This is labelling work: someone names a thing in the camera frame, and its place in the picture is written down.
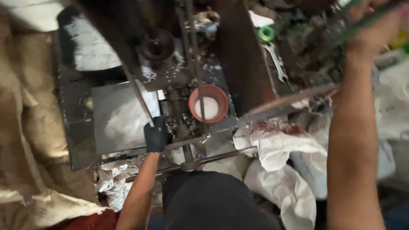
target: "gloved hand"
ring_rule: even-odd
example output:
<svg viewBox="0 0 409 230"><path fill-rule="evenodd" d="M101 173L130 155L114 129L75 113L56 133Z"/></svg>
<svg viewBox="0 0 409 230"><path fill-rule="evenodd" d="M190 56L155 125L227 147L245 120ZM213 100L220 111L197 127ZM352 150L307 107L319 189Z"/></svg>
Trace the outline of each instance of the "gloved hand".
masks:
<svg viewBox="0 0 409 230"><path fill-rule="evenodd" d="M160 153L165 150L168 127L165 124L165 117L152 118L154 127L147 123L144 127L147 153Z"/></svg>

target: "person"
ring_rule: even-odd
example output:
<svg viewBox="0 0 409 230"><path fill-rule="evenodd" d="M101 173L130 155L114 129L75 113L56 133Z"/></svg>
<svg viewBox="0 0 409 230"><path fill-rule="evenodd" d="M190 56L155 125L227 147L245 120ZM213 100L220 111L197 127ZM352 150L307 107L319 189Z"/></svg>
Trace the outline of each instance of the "person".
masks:
<svg viewBox="0 0 409 230"><path fill-rule="evenodd" d="M373 11L351 10L357 19ZM371 85L373 56L397 33L395 10L348 42L344 79L332 119L328 147L327 225L329 229L385 229L376 189L378 137ZM167 133L164 118L145 126L147 152L121 211L117 230L146 229L160 152ZM280 229L262 212L247 186L217 172L177 172L162 187L164 229Z"/></svg>

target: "red fabric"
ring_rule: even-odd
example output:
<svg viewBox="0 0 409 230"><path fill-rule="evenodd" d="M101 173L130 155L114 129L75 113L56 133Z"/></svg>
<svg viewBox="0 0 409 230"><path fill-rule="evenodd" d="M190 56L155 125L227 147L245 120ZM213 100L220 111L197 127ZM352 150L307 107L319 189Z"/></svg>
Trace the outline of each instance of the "red fabric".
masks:
<svg viewBox="0 0 409 230"><path fill-rule="evenodd" d="M74 219L64 220L47 230L114 230L117 226L119 212L115 213L111 209L104 211L100 215L92 214L90 216L79 216Z"/></svg>

